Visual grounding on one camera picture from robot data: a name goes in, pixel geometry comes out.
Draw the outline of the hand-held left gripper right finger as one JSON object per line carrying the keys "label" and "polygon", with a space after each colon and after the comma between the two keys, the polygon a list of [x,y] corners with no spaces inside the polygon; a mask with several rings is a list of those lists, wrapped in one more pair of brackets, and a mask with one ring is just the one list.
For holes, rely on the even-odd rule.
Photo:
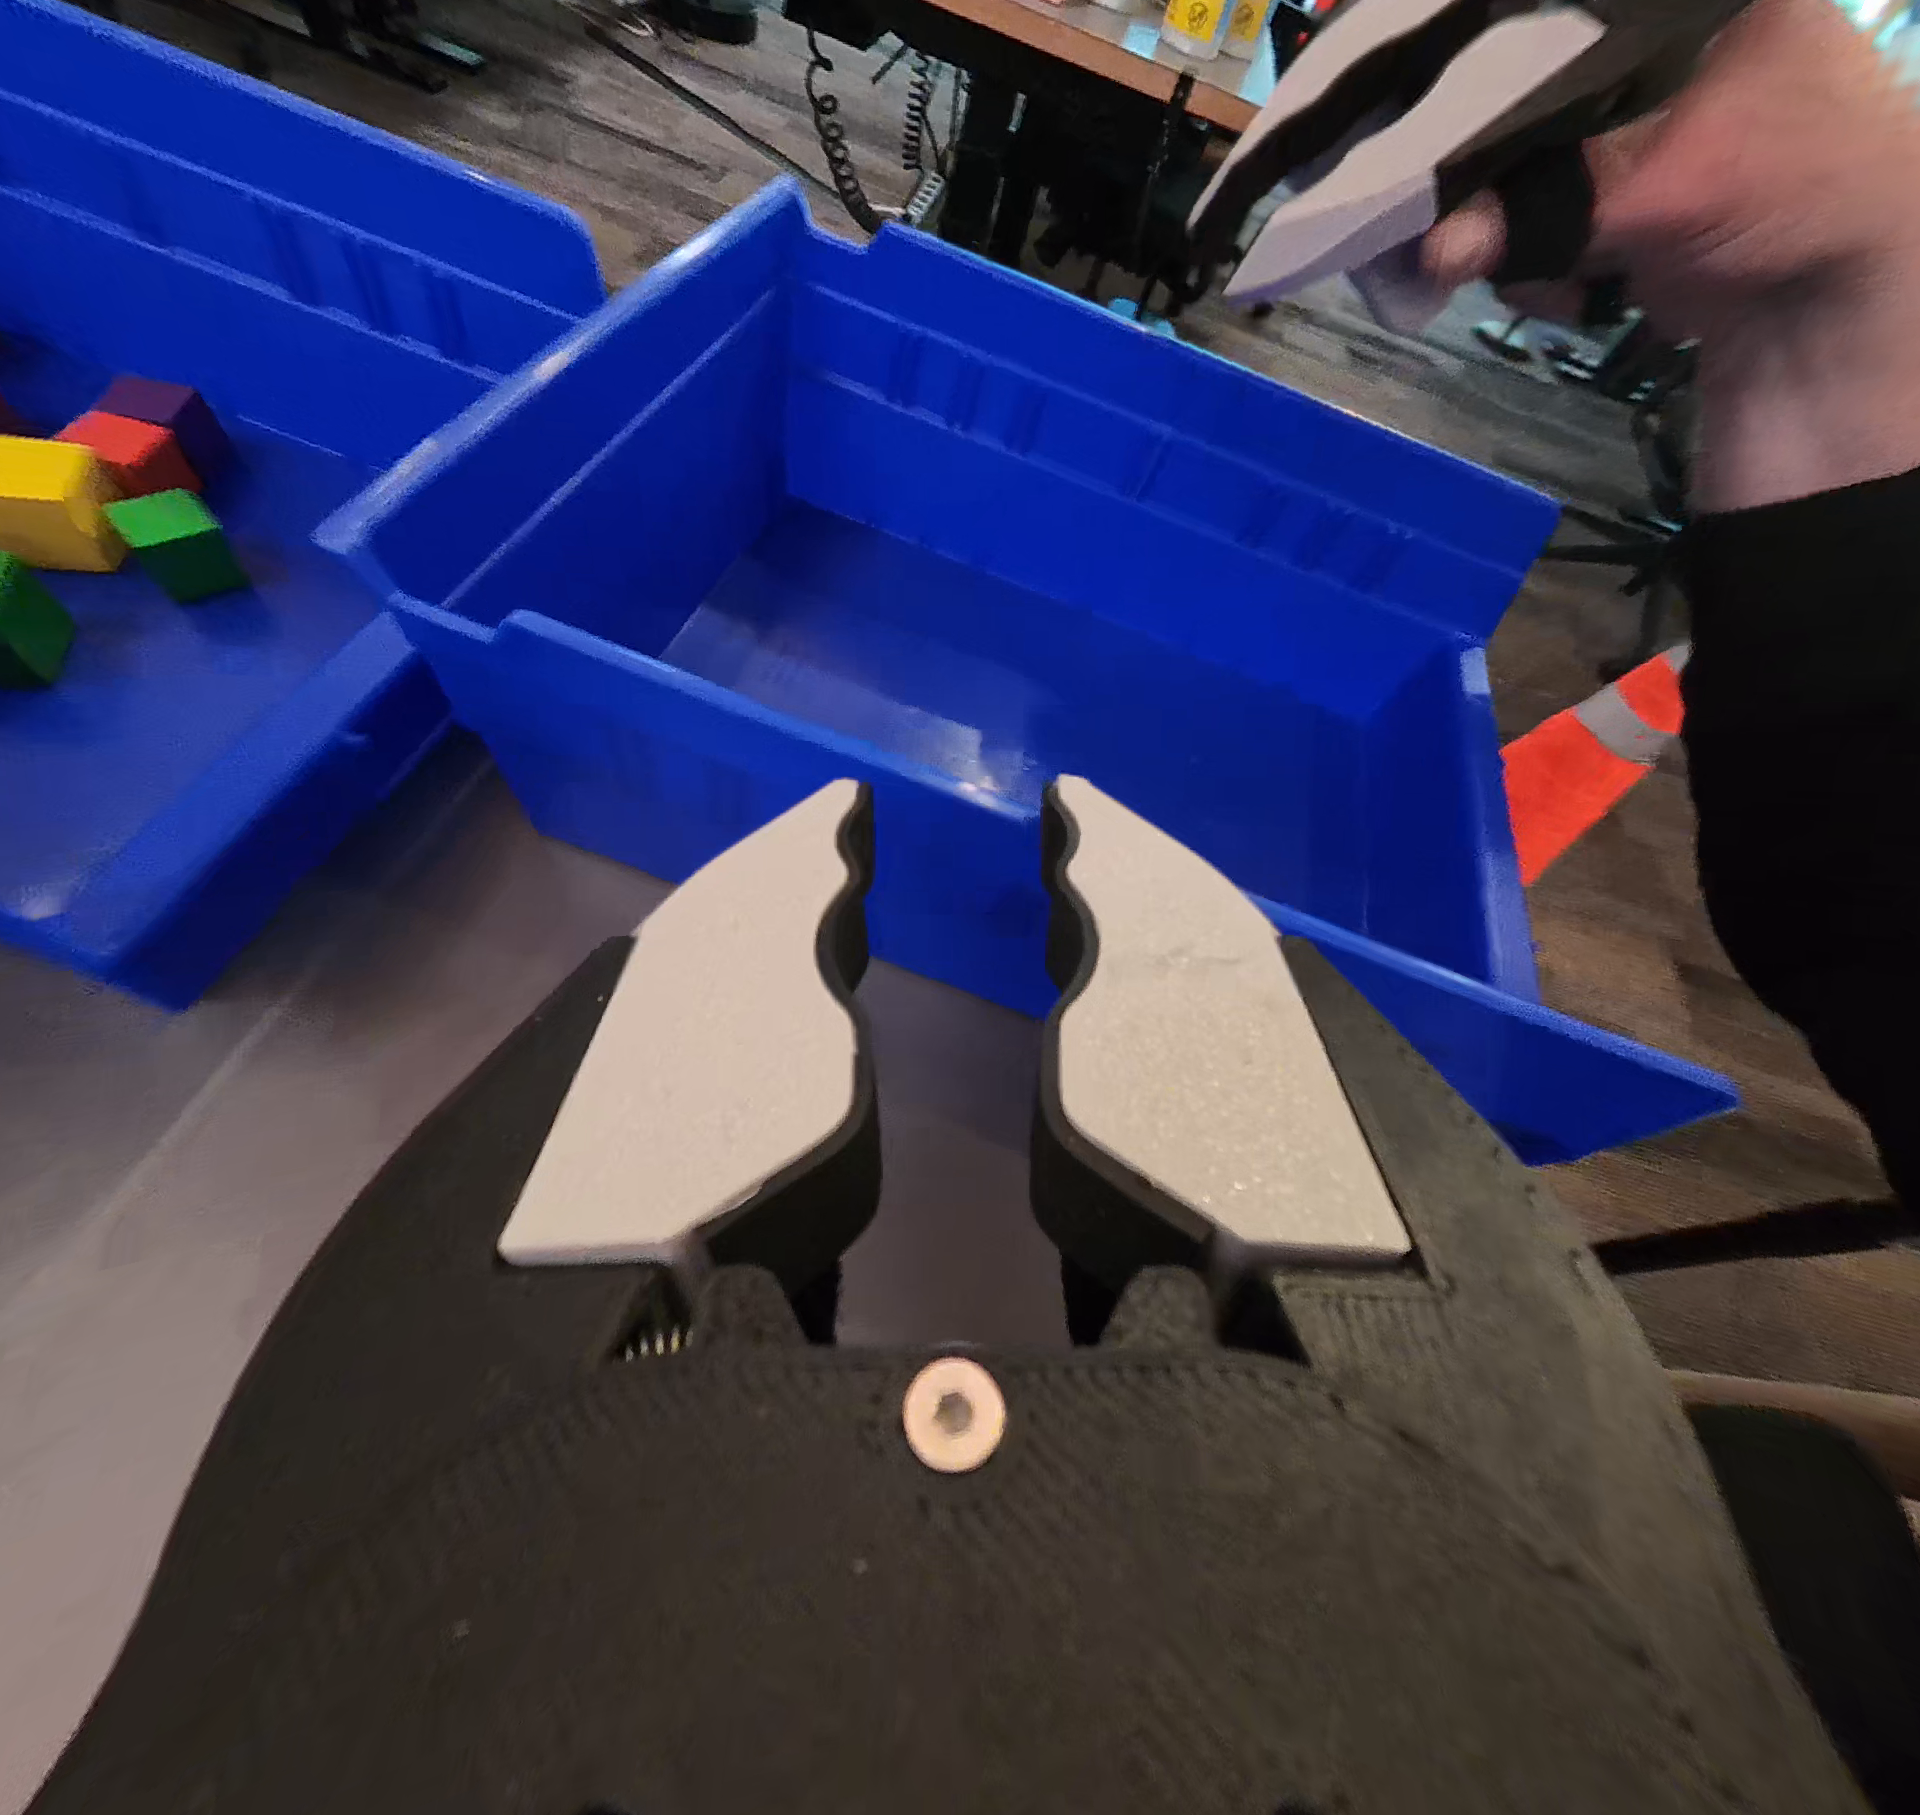
{"label": "hand-held left gripper right finger", "polygon": [[1078,1264],[1404,1264],[1412,1234],[1276,926],[1090,780],[1044,804],[1035,1210]]}

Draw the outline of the blue plastic bin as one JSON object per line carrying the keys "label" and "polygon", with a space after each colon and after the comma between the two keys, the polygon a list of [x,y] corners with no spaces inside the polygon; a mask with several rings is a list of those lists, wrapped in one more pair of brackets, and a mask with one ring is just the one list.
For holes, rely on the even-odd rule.
{"label": "blue plastic bin", "polygon": [[1255,898],[1315,944],[1528,1166],[1621,1152],[1740,1108],[1737,1084],[1531,998]]}
{"label": "blue plastic bin", "polygon": [[322,524],[607,298],[586,224],[55,0],[3,4],[4,408],[194,390],[253,584],[69,576],[59,682],[4,692],[4,944],[188,1008],[449,728]]}
{"label": "blue plastic bin", "polygon": [[545,834],[680,880],[865,782],[877,954],[1041,1012],[1065,774],[1250,896],[1535,1000],[1485,648],[1559,518],[781,184],[317,544]]}

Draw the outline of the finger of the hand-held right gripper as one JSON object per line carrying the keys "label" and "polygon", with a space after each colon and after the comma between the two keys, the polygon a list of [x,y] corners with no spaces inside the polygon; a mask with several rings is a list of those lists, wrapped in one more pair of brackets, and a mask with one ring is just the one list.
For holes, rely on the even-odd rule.
{"label": "finger of the hand-held right gripper", "polygon": [[[1443,176],[1603,36],[1596,16],[1575,6],[1511,16],[1450,54],[1412,106],[1341,110],[1329,138],[1311,136],[1306,124],[1312,110],[1333,108],[1333,88],[1306,102],[1302,86],[1278,84],[1228,154],[1217,190],[1261,202],[1272,188],[1255,178],[1275,162],[1275,182],[1309,182],[1291,190],[1244,246],[1225,302],[1248,312],[1341,278],[1384,330],[1428,330],[1449,304],[1419,266],[1425,236],[1443,220]],[[1278,158],[1283,140],[1306,140],[1304,158]]]}
{"label": "finger of the hand-held right gripper", "polygon": [[1231,246],[1255,206],[1350,148],[1404,96],[1406,76],[1459,46],[1474,0],[1343,0],[1276,76],[1247,132],[1189,214],[1189,246]]}

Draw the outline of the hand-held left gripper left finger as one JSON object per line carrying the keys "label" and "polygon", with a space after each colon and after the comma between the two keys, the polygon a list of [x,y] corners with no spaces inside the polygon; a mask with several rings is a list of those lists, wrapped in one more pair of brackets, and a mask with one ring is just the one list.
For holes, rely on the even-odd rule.
{"label": "hand-held left gripper left finger", "polygon": [[872,792],[836,778],[714,856],[632,948],[496,1240],[514,1268],[829,1268],[878,1184],[788,1232],[771,1206],[857,1164],[874,1118]]}

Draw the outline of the large green wooden cube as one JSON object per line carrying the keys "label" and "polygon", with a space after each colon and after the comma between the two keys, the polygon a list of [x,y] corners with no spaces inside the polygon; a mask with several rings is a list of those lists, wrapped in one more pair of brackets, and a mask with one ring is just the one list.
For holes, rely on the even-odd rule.
{"label": "large green wooden cube", "polygon": [[3,688],[36,692],[59,684],[77,642],[64,604],[12,554],[3,554]]}

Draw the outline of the person's right hand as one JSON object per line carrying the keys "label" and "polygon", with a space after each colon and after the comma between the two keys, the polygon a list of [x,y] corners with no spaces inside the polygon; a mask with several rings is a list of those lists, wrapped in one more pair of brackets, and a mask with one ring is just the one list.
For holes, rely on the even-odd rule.
{"label": "person's right hand", "polygon": [[1761,0],[1651,116],[1535,158],[1419,244],[1434,290],[1621,278],[1680,340],[1916,346],[1916,102],[1835,0]]}

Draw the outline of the small green wooden cube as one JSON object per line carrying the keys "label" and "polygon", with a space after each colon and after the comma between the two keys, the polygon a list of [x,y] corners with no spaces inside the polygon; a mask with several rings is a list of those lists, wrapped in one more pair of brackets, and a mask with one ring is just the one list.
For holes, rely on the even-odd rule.
{"label": "small green wooden cube", "polygon": [[253,588],[227,528],[188,488],[109,502],[105,518],[171,602],[194,606]]}

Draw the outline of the person's right forearm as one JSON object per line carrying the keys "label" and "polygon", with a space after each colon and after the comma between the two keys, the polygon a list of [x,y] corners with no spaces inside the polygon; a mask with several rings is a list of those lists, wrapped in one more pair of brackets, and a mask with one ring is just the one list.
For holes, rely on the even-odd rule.
{"label": "person's right forearm", "polygon": [[1692,506],[1733,514],[1918,466],[1916,322],[1746,314],[1700,340]]}

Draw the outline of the black office chair base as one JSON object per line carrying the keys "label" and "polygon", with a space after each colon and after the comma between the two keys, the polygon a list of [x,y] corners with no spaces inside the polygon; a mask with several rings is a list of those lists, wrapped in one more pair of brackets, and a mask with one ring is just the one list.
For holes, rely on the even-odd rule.
{"label": "black office chair base", "polygon": [[1662,340],[1637,314],[1609,350],[1589,356],[1572,340],[1549,350],[1549,370],[1565,384],[1590,388],[1628,410],[1628,432],[1644,480],[1646,506],[1601,512],[1567,504],[1543,562],[1621,574],[1618,594],[1637,606],[1634,638],[1609,658],[1601,676],[1618,680],[1668,648],[1668,610],[1676,594],[1674,544],[1692,508],[1698,440],[1698,348]]}

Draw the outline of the yellow wooden cube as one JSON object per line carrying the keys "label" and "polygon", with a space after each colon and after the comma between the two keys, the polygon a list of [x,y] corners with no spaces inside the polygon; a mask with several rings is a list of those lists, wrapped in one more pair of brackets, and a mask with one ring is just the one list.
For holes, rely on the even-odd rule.
{"label": "yellow wooden cube", "polygon": [[3,552],[42,572],[110,576],[128,548],[109,518],[121,488],[84,446],[3,436]]}

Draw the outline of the person's black clothing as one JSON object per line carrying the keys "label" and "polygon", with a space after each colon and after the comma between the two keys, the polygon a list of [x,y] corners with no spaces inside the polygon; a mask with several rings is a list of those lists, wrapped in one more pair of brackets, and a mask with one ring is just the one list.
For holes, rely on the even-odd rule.
{"label": "person's black clothing", "polygon": [[1918,474],[1680,544],[1696,880],[1740,982],[1918,1198]]}

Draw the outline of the orange traffic cone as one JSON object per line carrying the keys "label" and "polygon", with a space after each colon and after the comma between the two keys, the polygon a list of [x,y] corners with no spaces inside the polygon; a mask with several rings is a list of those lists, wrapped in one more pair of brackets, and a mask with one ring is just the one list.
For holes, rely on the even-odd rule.
{"label": "orange traffic cone", "polygon": [[1684,722],[1680,642],[1501,750],[1521,884],[1533,888],[1653,772]]}

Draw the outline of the red wooden cube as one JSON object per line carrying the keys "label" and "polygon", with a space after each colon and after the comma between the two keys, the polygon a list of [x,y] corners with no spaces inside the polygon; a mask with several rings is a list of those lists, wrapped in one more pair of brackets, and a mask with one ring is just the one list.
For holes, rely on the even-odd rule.
{"label": "red wooden cube", "polygon": [[69,422],[52,442],[87,450],[121,498],[205,488],[180,438],[161,424],[97,408]]}

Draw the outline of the purple wooden cube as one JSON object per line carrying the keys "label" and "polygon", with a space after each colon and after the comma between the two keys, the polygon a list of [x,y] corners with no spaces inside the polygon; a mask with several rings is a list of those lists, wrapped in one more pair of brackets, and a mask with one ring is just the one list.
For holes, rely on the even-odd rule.
{"label": "purple wooden cube", "polygon": [[203,482],[217,482],[233,468],[228,428],[198,388],[123,374],[93,406],[109,416],[167,430]]}

